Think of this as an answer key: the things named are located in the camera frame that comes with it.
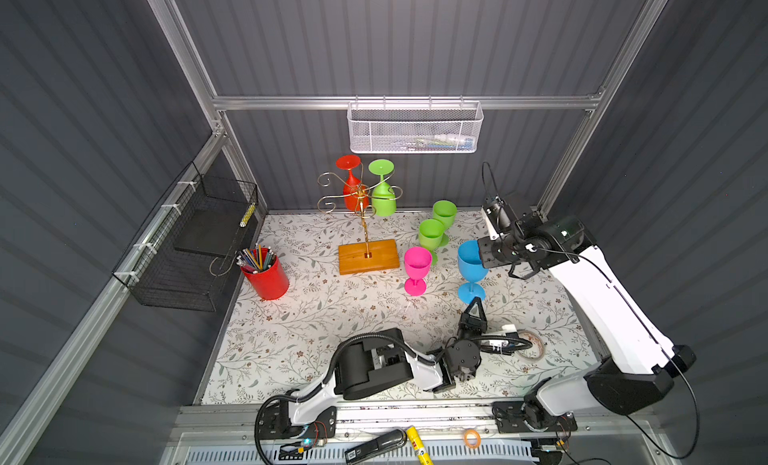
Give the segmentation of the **blue wine glass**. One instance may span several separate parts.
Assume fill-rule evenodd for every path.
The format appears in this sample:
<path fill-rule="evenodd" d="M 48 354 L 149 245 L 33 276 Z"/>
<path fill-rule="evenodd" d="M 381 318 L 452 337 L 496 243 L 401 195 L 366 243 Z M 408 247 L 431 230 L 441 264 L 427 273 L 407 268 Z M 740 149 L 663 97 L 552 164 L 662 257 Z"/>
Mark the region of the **blue wine glass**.
<path fill-rule="evenodd" d="M 458 297 L 465 304 L 470 304 L 476 297 L 486 299 L 486 291 L 479 284 L 488 270 L 483 266 L 480 247 L 477 240 L 462 243 L 458 248 L 458 269 L 466 283 L 458 289 Z"/>

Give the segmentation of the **pink wine glass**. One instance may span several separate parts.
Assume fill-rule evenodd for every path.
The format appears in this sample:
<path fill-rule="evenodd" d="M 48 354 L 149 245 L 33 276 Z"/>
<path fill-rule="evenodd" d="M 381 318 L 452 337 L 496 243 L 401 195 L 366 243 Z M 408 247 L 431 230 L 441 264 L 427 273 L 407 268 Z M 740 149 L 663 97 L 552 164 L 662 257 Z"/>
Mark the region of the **pink wine glass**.
<path fill-rule="evenodd" d="M 404 266 L 408 276 L 404 290 L 411 296 L 421 296 L 426 292 L 425 277 L 431 270 L 432 253 L 423 247 L 412 247 L 404 255 Z"/>

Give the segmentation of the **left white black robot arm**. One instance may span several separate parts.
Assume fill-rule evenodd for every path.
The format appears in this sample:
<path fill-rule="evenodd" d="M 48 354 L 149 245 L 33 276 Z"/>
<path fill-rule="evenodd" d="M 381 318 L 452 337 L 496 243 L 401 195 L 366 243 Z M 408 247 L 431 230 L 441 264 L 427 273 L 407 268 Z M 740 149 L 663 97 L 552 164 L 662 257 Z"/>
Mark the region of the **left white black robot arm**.
<path fill-rule="evenodd" d="M 457 335 L 429 353 L 408 345 L 398 328 L 351 337 L 337 347 L 320 378 L 265 401 L 254 436 L 303 436 L 316 423 L 331 424 L 340 401 L 361 400 L 408 382 L 430 393 L 451 390 L 475 377 L 481 364 L 477 340 L 486 331 L 482 301 L 476 297 L 461 314 Z"/>

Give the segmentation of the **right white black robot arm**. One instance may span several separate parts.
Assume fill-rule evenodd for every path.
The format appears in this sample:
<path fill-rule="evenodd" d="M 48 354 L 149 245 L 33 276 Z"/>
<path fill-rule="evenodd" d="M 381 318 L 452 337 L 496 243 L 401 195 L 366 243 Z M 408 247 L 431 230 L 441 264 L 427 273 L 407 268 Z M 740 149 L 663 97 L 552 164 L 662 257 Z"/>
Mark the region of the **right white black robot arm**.
<path fill-rule="evenodd" d="M 689 346 L 674 344 L 644 314 L 577 217 L 544 222 L 534 214 L 514 218 L 508 207 L 486 205 L 483 218 L 489 235 L 478 242 L 482 265 L 526 262 L 533 272 L 548 271 L 608 350 L 599 364 L 543 380 L 525 395 L 520 414 L 531 430 L 546 431 L 569 412 L 596 407 L 628 416 L 661 401 L 675 377 L 695 363 Z"/>

